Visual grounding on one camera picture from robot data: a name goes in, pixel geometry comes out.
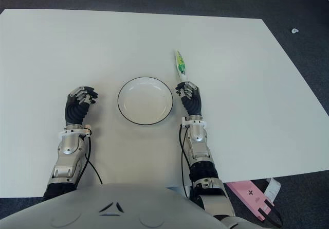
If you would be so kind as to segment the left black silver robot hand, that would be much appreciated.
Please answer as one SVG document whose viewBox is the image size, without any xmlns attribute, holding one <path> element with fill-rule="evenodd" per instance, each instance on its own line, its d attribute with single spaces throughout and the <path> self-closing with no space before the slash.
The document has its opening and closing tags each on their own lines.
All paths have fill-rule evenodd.
<svg viewBox="0 0 329 229">
<path fill-rule="evenodd" d="M 81 125 L 91 104 L 96 103 L 98 93 L 93 87 L 79 86 L 67 96 L 65 106 L 66 125 Z"/>
</svg>

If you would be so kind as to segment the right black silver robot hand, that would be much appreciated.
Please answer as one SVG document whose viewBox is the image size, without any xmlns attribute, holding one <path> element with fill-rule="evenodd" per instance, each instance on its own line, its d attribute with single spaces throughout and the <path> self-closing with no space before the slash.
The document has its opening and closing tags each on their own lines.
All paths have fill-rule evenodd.
<svg viewBox="0 0 329 229">
<path fill-rule="evenodd" d="M 190 81 L 186 81 L 179 83 L 175 89 L 182 101 L 183 106 L 187 110 L 188 115 L 201 116 L 202 100 L 198 86 Z"/>
</svg>

